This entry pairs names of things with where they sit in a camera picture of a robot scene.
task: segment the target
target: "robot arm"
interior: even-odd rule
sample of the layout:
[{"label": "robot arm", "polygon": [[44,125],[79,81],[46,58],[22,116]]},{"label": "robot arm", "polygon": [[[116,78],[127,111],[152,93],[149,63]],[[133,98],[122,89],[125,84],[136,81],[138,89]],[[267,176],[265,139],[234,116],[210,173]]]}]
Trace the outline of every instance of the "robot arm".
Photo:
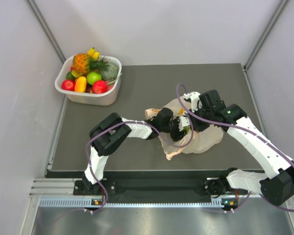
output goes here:
[{"label": "robot arm", "polygon": [[[203,94],[185,94],[183,98],[191,103],[191,110],[196,115],[208,120],[229,123],[250,129],[256,135],[267,140],[239,106],[232,104],[226,107],[217,91],[211,90]],[[125,121],[128,120],[113,113],[90,132],[90,137],[93,138],[107,128]],[[191,117],[191,122],[194,130],[197,132],[203,131],[210,126],[210,124],[193,117]],[[184,127],[190,125],[186,117],[173,119],[172,111],[167,108],[163,108],[156,117],[142,121],[142,123],[137,124],[137,121],[132,121],[132,124],[124,124],[92,142],[92,166],[88,165],[83,177],[86,187],[91,188],[96,183],[96,180],[91,174],[90,167],[92,167],[97,179],[102,180],[103,170],[109,155],[115,152],[127,137],[150,140],[158,136],[154,130],[144,125],[144,123],[150,124],[159,132],[170,133],[173,141],[182,139],[187,134]],[[256,136],[246,133],[243,130],[234,127],[221,126],[221,128],[246,148],[261,165],[265,173],[230,168],[223,171],[218,179],[206,182],[206,191],[208,194],[225,194],[232,192],[236,188],[240,188],[263,194],[274,205],[281,205],[294,195],[294,169],[279,154],[274,152]]]}]

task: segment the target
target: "white plastic basket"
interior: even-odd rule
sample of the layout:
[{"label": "white plastic basket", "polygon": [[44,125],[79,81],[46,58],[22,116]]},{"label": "white plastic basket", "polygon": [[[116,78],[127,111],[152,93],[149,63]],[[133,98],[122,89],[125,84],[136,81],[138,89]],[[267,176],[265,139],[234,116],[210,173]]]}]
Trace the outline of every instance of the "white plastic basket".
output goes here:
[{"label": "white plastic basket", "polygon": [[64,62],[62,69],[54,82],[55,88],[59,92],[65,94],[68,97],[68,99],[73,102],[83,103],[83,104],[103,105],[103,106],[112,104],[116,100],[119,89],[120,89],[120,85],[121,85],[120,76],[121,76],[122,65],[117,58],[114,58],[111,56],[100,56],[100,58],[103,58],[103,57],[105,57],[107,61],[115,63],[119,67],[119,73],[118,73],[116,82],[114,83],[113,88],[109,90],[108,92],[105,92],[102,94],[90,94],[90,93],[71,92],[71,91],[66,91],[61,89],[61,84],[66,79],[66,75],[71,69],[74,56],[71,56],[69,59],[67,59]]}]

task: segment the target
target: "dark gray tabletop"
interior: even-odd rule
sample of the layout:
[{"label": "dark gray tabletop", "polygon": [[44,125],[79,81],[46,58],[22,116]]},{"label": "dark gray tabletop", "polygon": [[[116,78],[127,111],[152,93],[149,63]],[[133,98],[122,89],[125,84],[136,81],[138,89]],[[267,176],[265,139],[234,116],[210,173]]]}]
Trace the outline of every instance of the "dark gray tabletop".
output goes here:
[{"label": "dark gray tabletop", "polygon": [[[89,131],[112,112],[127,119],[145,119],[145,109],[161,108],[175,99],[175,86],[183,82],[189,92],[216,89],[226,105],[238,104],[257,128],[260,124],[240,64],[125,66],[115,103],[94,106],[68,102],[53,161],[53,171],[84,170]],[[106,170],[215,170],[237,167],[260,169],[254,158],[233,138],[224,134],[221,143],[202,154],[179,154],[171,161],[158,138],[127,139],[109,157]]]}]

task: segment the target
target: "white wall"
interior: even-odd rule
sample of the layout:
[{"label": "white wall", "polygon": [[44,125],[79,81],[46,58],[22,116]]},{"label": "white wall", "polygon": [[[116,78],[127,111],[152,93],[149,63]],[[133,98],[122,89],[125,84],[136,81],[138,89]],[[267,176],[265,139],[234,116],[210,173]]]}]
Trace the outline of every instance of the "white wall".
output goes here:
[{"label": "white wall", "polygon": [[294,0],[249,70],[269,135],[294,158]]},{"label": "white wall", "polygon": [[0,1],[0,235],[16,234],[62,96],[61,62],[24,0]]},{"label": "white wall", "polygon": [[279,0],[36,0],[66,57],[124,65],[242,63]]}]

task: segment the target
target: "plastic bag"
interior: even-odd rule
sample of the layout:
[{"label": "plastic bag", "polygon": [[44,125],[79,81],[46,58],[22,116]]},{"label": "plastic bag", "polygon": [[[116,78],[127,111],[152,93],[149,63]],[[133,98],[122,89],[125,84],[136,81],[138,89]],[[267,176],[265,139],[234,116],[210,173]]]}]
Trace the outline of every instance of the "plastic bag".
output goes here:
[{"label": "plastic bag", "polygon": [[[191,104],[184,101],[181,97],[181,100],[185,106],[190,109]],[[173,118],[177,116],[181,116],[183,114],[183,108],[178,102],[178,99],[174,99],[171,102],[169,102],[164,107],[167,107],[173,111]],[[152,118],[153,116],[156,116],[157,113],[160,111],[160,109],[147,109],[145,110],[145,116],[147,119]],[[166,137],[166,139],[171,140],[170,134],[168,133],[162,133],[163,136]],[[186,136],[184,136],[183,139],[174,142],[175,145],[183,145],[188,142],[188,140],[191,137],[191,131],[187,133]],[[223,138],[223,131],[221,128],[216,127],[214,125],[210,125],[206,130],[203,132],[194,132],[193,140],[183,148],[176,148],[169,144],[167,144],[161,137],[159,137],[161,141],[161,145],[163,148],[164,153],[166,154],[166,157],[168,160],[171,160],[173,156],[179,154],[179,153],[203,153],[207,151],[209,148],[211,148],[216,143],[219,143]]]}]

